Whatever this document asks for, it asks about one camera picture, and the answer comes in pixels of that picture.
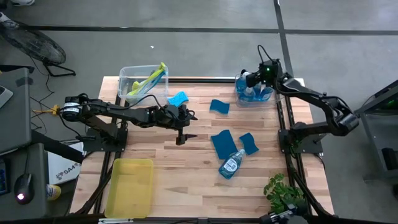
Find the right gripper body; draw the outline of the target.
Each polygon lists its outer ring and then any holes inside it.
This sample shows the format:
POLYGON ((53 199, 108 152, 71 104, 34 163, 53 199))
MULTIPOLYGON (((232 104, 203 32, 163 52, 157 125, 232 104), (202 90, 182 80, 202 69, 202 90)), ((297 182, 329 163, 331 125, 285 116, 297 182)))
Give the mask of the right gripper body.
POLYGON ((271 71, 257 71, 246 76, 246 85, 251 88, 258 83, 266 87, 273 87, 275 83, 275 73, 271 71))

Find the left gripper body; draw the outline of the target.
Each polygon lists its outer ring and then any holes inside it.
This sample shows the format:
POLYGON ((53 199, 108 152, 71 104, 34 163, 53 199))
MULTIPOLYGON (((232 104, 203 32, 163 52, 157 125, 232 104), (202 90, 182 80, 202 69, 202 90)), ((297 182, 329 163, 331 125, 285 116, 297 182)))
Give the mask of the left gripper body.
POLYGON ((165 105, 157 109, 157 126, 165 129, 182 129, 188 126, 186 105, 165 105))

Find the green bristle dish brush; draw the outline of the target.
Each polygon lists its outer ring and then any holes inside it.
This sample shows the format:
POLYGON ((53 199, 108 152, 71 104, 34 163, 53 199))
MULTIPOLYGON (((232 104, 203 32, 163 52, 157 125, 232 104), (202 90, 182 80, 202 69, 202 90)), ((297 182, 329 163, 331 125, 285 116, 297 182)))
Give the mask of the green bristle dish brush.
POLYGON ((143 95, 149 91, 149 83, 134 82, 128 95, 143 95))
POLYGON ((166 74, 167 66, 161 62, 160 65, 149 75, 149 77, 141 82, 135 81, 132 84, 132 91, 135 94, 144 94, 148 92, 159 80, 166 74))

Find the blue scrub sponge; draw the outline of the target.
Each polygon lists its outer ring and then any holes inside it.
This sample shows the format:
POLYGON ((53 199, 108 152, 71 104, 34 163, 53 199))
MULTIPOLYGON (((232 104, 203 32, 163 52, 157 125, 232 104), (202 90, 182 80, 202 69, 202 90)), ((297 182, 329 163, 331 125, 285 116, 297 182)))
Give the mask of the blue scrub sponge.
POLYGON ((184 91, 180 91, 174 96, 168 97, 167 99, 170 105, 174 105, 176 107, 179 107, 185 102, 189 101, 188 96, 184 91))
POLYGON ((213 99, 210 103, 210 111, 216 111, 220 114, 228 114, 229 113, 229 103, 225 103, 223 101, 213 99))
POLYGON ((240 136, 239 140, 241 141, 243 149, 245 150, 247 155, 254 154, 259 150, 251 133, 246 133, 240 136))
POLYGON ((237 147, 229 130, 222 130, 219 134, 211 136, 218 159, 225 160, 231 154, 236 153, 237 147))

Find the clear plastic storage bin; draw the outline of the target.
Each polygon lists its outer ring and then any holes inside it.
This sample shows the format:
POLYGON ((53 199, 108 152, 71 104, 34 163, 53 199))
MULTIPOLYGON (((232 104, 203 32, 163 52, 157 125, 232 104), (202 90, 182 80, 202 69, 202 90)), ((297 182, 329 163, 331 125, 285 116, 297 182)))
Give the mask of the clear plastic storage bin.
POLYGON ((135 81, 141 82, 147 79, 159 65, 160 64, 123 67, 119 73, 118 96, 120 99, 125 99, 129 104, 134 104, 147 95, 154 95, 160 104, 165 104, 169 94, 168 67, 166 74, 162 77, 158 84, 156 84, 156 86, 154 86, 146 94, 132 96, 128 95, 128 93, 131 91, 132 84, 135 81))

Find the yellow plastic tray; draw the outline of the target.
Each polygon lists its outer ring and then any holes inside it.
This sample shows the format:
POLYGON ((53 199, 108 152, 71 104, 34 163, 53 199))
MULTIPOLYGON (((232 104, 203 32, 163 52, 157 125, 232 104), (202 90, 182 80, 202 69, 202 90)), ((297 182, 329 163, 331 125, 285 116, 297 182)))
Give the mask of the yellow plastic tray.
POLYGON ((150 214, 154 163, 150 159, 116 159, 104 215, 145 218, 150 214))

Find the green artificial plant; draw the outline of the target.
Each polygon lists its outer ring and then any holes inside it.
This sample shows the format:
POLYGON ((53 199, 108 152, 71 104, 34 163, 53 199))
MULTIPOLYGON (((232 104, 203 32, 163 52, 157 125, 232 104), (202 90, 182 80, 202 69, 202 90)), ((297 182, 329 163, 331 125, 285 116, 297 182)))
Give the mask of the green artificial plant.
POLYGON ((282 213, 288 205, 305 205, 303 192, 298 187, 284 182, 284 174, 278 173, 271 177, 263 188, 263 194, 271 205, 271 212, 282 213))

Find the black desk leg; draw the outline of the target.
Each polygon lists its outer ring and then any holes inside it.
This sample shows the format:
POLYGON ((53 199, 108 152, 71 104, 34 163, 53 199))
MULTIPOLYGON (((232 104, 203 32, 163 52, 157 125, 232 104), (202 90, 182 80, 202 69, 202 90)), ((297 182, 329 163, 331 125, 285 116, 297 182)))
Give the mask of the black desk leg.
POLYGON ((81 164, 84 160, 82 152, 49 138, 37 131, 31 131, 31 143, 44 145, 44 149, 65 159, 81 164))

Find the white cardboard box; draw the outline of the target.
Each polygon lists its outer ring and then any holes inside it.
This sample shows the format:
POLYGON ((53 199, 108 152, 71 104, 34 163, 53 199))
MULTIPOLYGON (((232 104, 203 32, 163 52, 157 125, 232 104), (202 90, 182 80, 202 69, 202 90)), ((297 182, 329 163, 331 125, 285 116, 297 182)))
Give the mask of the white cardboard box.
POLYGON ((49 184, 58 185, 74 180, 80 173, 81 164, 48 152, 49 184))

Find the yellow power plug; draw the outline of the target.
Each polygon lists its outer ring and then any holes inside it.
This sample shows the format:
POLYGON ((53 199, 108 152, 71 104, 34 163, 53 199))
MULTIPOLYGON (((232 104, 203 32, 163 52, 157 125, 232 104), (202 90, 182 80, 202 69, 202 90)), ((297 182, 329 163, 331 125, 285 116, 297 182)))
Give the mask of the yellow power plug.
POLYGON ((47 110, 32 110, 35 113, 47 113, 47 114, 52 114, 54 116, 58 115, 58 111, 59 111, 60 107, 59 105, 54 105, 52 108, 47 109, 47 110))

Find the black silver device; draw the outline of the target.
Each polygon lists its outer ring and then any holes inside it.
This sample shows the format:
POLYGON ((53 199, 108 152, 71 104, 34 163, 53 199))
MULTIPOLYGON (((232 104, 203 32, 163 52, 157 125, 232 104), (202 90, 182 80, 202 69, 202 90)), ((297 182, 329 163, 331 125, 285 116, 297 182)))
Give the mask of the black silver device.
POLYGON ((259 224, 308 224, 308 221, 288 210, 282 213, 269 213, 259 218, 259 224))

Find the grey equipment cart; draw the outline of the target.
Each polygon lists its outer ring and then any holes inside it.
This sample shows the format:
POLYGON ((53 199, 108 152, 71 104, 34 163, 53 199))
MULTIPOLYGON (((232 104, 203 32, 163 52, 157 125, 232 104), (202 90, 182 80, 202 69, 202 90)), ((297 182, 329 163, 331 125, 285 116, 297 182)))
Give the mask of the grey equipment cart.
POLYGON ((356 113, 377 164, 363 180, 398 179, 398 80, 371 95, 356 113))

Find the black floor fan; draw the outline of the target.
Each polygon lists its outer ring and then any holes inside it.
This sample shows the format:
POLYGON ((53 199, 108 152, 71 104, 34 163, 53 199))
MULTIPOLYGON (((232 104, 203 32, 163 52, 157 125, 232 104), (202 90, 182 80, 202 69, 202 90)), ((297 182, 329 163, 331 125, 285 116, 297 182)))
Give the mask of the black floor fan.
POLYGON ((64 49, 43 32, 8 20, 0 22, 0 36, 29 57, 42 62, 51 77, 76 76, 74 70, 62 66, 67 59, 64 49))

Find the grey desk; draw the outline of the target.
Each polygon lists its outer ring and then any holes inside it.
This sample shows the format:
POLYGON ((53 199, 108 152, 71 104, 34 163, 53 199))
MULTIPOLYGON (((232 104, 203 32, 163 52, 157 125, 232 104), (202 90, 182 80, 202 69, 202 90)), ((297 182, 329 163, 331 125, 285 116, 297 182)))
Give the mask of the grey desk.
POLYGON ((0 85, 13 92, 12 98, 0 108, 0 155, 31 142, 30 83, 26 68, 0 74, 0 85))

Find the black computer mouse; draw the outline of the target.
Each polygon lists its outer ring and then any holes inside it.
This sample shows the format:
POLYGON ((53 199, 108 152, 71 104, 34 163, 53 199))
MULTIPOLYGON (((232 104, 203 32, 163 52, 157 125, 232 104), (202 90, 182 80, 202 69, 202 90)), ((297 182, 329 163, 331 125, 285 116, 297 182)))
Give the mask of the black computer mouse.
POLYGON ((14 196, 20 205, 28 204, 34 198, 34 187, 32 174, 25 173, 20 175, 14 184, 14 196))

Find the grey laptop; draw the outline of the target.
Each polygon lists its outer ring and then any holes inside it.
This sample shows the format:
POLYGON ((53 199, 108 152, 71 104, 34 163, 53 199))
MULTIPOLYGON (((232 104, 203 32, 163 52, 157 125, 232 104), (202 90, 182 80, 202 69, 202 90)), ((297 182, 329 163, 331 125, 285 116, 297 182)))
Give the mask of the grey laptop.
POLYGON ((0 108, 2 108, 13 96, 13 92, 0 85, 0 108))

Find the keyboard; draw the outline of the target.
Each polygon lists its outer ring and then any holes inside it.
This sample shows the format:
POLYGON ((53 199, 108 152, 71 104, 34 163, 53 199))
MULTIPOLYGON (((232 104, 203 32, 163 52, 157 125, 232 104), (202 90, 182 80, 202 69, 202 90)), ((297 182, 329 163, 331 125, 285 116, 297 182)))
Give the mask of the keyboard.
POLYGON ((9 193, 9 172, 7 161, 0 159, 0 195, 9 193))

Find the clear handled plastic caddy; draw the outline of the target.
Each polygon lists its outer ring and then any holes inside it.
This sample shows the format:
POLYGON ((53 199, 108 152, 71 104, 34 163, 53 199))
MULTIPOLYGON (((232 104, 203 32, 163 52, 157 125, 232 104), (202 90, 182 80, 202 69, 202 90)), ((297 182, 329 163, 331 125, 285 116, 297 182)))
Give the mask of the clear handled plastic caddy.
POLYGON ((280 103, 282 99, 284 98, 283 96, 279 96, 276 94, 276 91, 274 90, 272 96, 269 98, 268 101, 256 101, 253 100, 252 102, 247 102, 247 101, 241 101, 238 98, 239 92, 236 90, 236 80, 239 78, 240 74, 237 74, 235 76, 235 83, 234 83, 234 92, 235 92, 235 99, 236 99, 236 104, 238 107, 242 108, 270 108, 271 106, 276 105, 277 103, 280 103))

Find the black table rail frame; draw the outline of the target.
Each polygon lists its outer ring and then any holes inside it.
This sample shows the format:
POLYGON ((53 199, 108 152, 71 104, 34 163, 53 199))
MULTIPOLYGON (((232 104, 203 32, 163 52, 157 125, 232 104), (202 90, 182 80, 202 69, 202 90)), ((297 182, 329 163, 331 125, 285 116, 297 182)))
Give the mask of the black table rail frame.
POLYGON ((232 78, 173 77, 169 93, 184 91, 196 121, 186 132, 197 137, 175 144, 175 132, 129 125, 122 158, 150 159, 154 163, 150 214, 131 224, 258 223, 270 205, 263 187, 278 173, 286 173, 285 154, 279 148, 278 130, 295 121, 313 121, 309 104, 282 99, 270 108, 242 108, 235 103, 232 78), (210 111, 213 99, 229 103, 229 113, 210 111), (259 151, 243 160, 232 179, 218 173, 218 159, 211 136, 229 130, 233 139, 251 133, 259 151))

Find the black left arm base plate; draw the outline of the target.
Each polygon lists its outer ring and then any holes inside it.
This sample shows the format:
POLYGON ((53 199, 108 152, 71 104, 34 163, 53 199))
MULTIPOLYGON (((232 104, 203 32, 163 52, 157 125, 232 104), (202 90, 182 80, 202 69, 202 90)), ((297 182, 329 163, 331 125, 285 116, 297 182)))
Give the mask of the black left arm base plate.
POLYGON ((83 150, 86 152, 123 152, 126 149, 127 129, 118 129, 115 138, 102 137, 98 131, 88 129, 88 139, 83 142, 83 150))

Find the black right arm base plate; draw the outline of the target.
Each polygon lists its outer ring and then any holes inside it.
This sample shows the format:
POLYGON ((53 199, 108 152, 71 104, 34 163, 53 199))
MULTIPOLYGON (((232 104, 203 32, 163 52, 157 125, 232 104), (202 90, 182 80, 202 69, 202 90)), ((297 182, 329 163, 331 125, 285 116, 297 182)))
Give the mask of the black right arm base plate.
POLYGON ((321 140, 326 134, 311 134, 300 137, 292 134, 292 128, 278 131, 280 150, 284 154, 319 154, 323 152, 321 140))

